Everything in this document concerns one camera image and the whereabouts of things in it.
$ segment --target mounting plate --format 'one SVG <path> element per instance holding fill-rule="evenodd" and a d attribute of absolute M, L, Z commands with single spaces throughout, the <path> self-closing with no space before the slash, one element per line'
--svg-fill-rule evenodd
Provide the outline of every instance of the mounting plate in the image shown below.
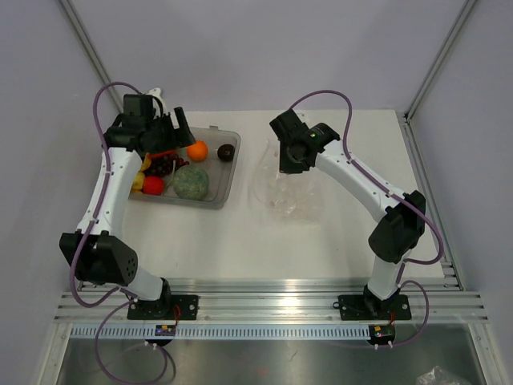
<path fill-rule="evenodd" d="M 411 320 L 410 304 L 404 294 L 396 295 L 386 310 L 377 316 L 372 315 L 366 308 L 363 294 L 339 295 L 338 302 L 333 304 L 333 308 L 340 310 L 342 321 L 389 321 L 392 312 L 396 321 Z"/>
<path fill-rule="evenodd" d="M 147 310 L 144 309 L 144 306 L 141 306 L 140 302 L 137 302 L 128 308 L 127 318 L 139 321 L 151 321 L 154 319 L 175 320 L 175 311 L 173 309 L 174 306 L 178 306 L 181 312 L 180 321 L 195 321 L 198 315 L 199 301 L 200 297 L 197 295 L 173 294 L 172 305 L 169 307 L 168 312 L 158 318 L 153 318 L 148 314 Z"/>

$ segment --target robotic arm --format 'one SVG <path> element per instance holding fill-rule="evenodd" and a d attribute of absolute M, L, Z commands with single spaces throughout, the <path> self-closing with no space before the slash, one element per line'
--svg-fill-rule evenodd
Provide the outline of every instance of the robotic arm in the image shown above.
<path fill-rule="evenodd" d="M 317 167 L 353 194 L 378 223 L 369 237 L 376 259 L 364 289 L 363 302 L 374 316 L 383 314 L 398 295 L 397 280 L 402 260 L 417 245 L 425 227 L 422 219 L 403 204 L 397 204 L 391 195 L 405 197 L 422 213 L 426 212 L 424 196 L 418 191 L 404 193 L 351 154 L 350 158 L 388 186 L 390 193 L 377 188 L 351 164 L 352 160 L 343 153 L 340 136 L 326 124 L 308 128 L 293 110 L 288 110 L 270 125 L 280 141 L 280 172 L 302 173 Z"/>
<path fill-rule="evenodd" d="M 179 127 L 174 128 L 159 91 L 123 97 L 123 114 L 116 117 L 104 134 L 111 162 L 107 188 L 104 189 L 107 160 L 103 153 L 99 178 L 87 211 L 77 230 L 64 233 L 59 242 L 64 257 L 72 265 L 85 229 L 95 220 L 80 250 L 75 276 L 82 281 L 127 287 L 139 299 L 139 319 L 164 317 L 172 308 L 172 294 L 167 281 L 140 267 L 136 252 L 122 241 L 121 227 L 131 185 L 147 153 L 166 152 L 195 143 L 184 110 L 175 108 Z M 160 115 L 156 115 L 154 100 Z M 94 218 L 99 201 L 102 205 Z"/>

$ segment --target black round object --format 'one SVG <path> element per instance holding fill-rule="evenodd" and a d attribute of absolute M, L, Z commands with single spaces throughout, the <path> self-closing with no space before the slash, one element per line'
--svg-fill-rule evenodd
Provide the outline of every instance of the black round object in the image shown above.
<path fill-rule="evenodd" d="M 231 162 L 235 156 L 235 147 L 231 144 L 223 144 L 217 149 L 217 157 L 223 162 Z"/>

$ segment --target bunch of grapes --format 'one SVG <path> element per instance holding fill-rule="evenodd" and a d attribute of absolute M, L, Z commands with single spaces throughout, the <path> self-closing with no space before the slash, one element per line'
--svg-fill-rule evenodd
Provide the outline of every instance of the bunch of grapes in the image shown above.
<path fill-rule="evenodd" d="M 164 178 L 170 175 L 173 170 L 176 171 L 178 168 L 189 164 L 183 158 L 180 158 L 177 154 L 164 155 L 158 158 L 151 159 L 150 167 L 144 171 L 146 176 L 158 176 Z"/>

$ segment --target plastic bag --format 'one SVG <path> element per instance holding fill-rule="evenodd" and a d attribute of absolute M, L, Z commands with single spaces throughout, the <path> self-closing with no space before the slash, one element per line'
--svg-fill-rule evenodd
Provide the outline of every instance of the plastic bag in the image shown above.
<path fill-rule="evenodd" d="M 415 385 L 471 385 L 471 383 L 453 375 L 446 369 L 434 367 L 431 371 L 418 377 Z"/>
<path fill-rule="evenodd" d="M 278 170 L 279 165 L 279 144 L 268 140 L 249 186 L 250 196 L 279 218 L 317 220 L 322 199 L 316 173 L 282 174 Z"/>

